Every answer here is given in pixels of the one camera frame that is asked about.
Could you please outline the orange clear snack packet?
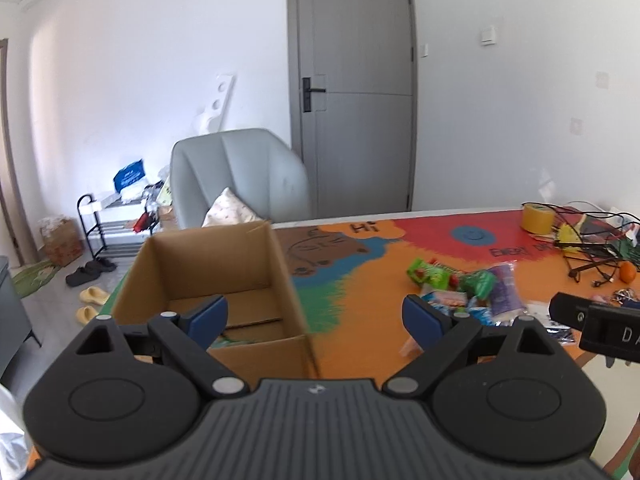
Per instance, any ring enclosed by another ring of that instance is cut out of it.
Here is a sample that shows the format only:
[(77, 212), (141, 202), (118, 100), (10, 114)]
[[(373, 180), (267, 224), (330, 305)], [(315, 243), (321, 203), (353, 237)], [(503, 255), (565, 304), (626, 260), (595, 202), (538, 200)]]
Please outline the orange clear snack packet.
[(465, 309), (469, 303), (469, 298), (465, 292), (432, 289), (431, 287), (424, 287), (420, 297), (424, 301), (436, 304), (437, 307), (442, 309)]

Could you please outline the purple wafer packet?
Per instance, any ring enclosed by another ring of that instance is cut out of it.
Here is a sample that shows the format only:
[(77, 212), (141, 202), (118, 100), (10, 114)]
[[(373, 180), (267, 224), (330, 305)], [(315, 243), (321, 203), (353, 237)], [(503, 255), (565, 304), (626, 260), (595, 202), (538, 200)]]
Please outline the purple wafer packet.
[(499, 263), (492, 266), (489, 272), (496, 278), (494, 288), (488, 297), (491, 316), (497, 321), (510, 320), (524, 311), (518, 294), (514, 275), (513, 262)]

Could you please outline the blue snack packet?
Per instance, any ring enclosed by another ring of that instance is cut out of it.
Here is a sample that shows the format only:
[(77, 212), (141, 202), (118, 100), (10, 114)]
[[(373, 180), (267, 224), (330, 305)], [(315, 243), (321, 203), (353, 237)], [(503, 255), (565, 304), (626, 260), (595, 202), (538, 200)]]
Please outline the blue snack packet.
[(454, 309), (451, 316), (453, 318), (475, 318), (480, 324), (485, 326), (497, 326), (498, 322), (492, 317), (490, 310), (484, 307), (472, 307), (467, 309)]

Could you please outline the small orange fruit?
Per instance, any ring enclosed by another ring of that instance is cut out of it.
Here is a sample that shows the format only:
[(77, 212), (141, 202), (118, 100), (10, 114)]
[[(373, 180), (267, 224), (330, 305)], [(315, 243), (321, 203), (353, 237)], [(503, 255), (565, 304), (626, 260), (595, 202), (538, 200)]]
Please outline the small orange fruit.
[(631, 284), (637, 277), (637, 267), (630, 261), (623, 261), (618, 266), (618, 276), (625, 284)]

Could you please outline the dark green snack packet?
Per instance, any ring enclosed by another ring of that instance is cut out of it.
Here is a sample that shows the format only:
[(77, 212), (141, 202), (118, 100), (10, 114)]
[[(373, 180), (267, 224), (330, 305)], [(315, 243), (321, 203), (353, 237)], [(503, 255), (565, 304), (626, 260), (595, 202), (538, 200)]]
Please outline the dark green snack packet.
[(478, 270), (462, 274), (459, 278), (458, 289), (469, 297), (486, 300), (497, 284), (497, 277), (489, 270)]

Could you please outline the brown cardboard box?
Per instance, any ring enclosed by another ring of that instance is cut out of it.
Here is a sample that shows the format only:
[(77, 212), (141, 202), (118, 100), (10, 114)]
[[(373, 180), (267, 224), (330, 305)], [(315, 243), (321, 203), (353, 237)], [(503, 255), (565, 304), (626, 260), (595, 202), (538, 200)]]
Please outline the brown cardboard box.
[(143, 324), (186, 314), (210, 297), (228, 302), (224, 332), (207, 352), (251, 386), (320, 374), (308, 324), (269, 223), (169, 231), (148, 238), (122, 282), (112, 315)]

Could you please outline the colourful cartoon table mat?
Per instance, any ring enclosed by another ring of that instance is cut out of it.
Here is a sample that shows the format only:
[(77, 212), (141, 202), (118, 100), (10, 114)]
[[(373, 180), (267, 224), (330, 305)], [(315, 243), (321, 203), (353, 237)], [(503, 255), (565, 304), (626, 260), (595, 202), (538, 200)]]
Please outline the colourful cartoon table mat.
[(638, 288), (629, 266), (591, 269), (520, 221), (511, 210), (160, 233), (138, 253), (112, 313), (142, 324), (222, 295), (228, 324), (210, 351), (246, 382), (382, 382), (414, 355), (401, 323), (408, 295), (469, 301), (508, 320), (518, 307), (544, 310), (557, 292), (609, 300)]

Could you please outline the white power strip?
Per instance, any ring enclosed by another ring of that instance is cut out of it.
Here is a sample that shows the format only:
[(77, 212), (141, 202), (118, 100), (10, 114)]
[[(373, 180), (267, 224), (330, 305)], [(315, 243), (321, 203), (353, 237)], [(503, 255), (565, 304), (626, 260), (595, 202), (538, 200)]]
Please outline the white power strip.
[(571, 200), (566, 206), (582, 211), (587, 216), (599, 219), (610, 226), (622, 228), (623, 226), (633, 226), (639, 224), (639, 217), (628, 211), (619, 210), (615, 207), (604, 209), (586, 200)]

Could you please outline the black slippers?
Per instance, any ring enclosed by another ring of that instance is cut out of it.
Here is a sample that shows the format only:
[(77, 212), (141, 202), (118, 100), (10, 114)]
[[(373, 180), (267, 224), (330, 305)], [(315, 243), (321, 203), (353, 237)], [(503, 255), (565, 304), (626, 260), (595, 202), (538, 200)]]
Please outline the black slippers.
[(65, 283), (68, 287), (78, 287), (93, 282), (102, 274), (114, 272), (116, 269), (116, 263), (112, 260), (96, 257), (80, 266), (73, 273), (68, 274), (65, 278)]

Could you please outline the yellow tape roll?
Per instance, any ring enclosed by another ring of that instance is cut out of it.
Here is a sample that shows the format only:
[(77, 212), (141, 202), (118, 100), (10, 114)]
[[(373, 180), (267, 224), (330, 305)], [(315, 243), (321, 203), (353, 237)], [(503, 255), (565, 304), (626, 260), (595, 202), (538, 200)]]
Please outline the yellow tape roll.
[(529, 234), (546, 236), (552, 233), (555, 211), (546, 204), (524, 203), (521, 228)]

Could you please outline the black shoe rack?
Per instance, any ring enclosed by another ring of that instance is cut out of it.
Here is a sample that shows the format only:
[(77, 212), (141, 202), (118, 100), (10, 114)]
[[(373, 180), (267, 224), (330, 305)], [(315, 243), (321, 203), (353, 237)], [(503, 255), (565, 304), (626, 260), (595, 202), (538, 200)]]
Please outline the black shoe rack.
[(124, 203), (117, 193), (104, 198), (81, 195), (76, 211), (92, 258), (134, 258), (146, 239), (160, 230), (160, 219), (145, 198)]

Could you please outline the dotted white cushion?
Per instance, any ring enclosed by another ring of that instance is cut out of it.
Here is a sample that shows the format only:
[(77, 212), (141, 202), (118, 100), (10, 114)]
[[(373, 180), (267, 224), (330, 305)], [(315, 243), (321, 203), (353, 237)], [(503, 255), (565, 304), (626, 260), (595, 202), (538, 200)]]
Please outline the dotted white cushion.
[(206, 212), (202, 227), (235, 226), (241, 223), (262, 221), (256, 212), (244, 204), (231, 188), (224, 188)]

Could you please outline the blue plastic bag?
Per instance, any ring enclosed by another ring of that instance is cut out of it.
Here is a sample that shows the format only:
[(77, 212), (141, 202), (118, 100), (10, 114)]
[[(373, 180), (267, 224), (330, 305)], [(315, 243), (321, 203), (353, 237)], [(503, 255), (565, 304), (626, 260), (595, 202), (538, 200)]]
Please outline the blue plastic bag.
[(113, 182), (115, 191), (120, 193), (124, 188), (128, 188), (128, 186), (137, 183), (144, 177), (145, 170), (143, 160), (139, 159), (135, 162), (130, 162), (129, 165), (119, 169), (114, 175)]

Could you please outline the white perforated board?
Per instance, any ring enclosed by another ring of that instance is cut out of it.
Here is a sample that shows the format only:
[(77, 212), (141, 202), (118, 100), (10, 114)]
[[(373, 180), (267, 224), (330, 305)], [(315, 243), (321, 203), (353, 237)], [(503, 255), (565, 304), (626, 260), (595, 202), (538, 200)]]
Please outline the white perforated board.
[(201, 114), (194, 119), (194, 131), (199, 136), (217, 133), (221, 130), (224, 115), (231, 99), (234, 81), (235, 76), (233, 74), (220, 74), (216, 77), (212, 100), (206, 105)]

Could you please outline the white wall switch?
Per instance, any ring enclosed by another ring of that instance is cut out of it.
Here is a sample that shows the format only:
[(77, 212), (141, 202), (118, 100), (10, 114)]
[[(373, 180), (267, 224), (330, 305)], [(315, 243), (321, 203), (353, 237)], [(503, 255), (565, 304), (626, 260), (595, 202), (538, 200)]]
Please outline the white wall switch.
[(480, 31), (480, 44), (483, 47), (494, 46), (497, 43), (497, 31), (494, 25), (490, 25)]

